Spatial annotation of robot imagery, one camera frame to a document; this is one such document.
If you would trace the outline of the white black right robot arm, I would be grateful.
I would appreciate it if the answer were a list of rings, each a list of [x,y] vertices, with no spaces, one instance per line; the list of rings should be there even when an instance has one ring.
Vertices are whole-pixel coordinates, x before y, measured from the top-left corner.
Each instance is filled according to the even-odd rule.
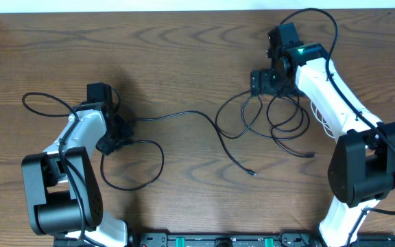
[[[395,189],[395,122],[383,123],[352,93],[321,44],[270,45],[269,69],[251,73],[252,95],[305,95],[336,146],[328,167],[333,200],[320,222],[325,246],[350,246],[370,212]]]

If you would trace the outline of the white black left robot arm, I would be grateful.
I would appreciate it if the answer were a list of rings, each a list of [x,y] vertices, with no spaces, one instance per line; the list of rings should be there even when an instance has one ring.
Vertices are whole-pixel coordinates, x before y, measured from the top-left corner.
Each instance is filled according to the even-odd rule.
[[[57,246],[128,246],[127,224],[104,211],[91,165],[94,150],[107,154],[119,142],[121,120],[110,101],[75,106],[59,137],[27,155],[21,170],[29,223]]]

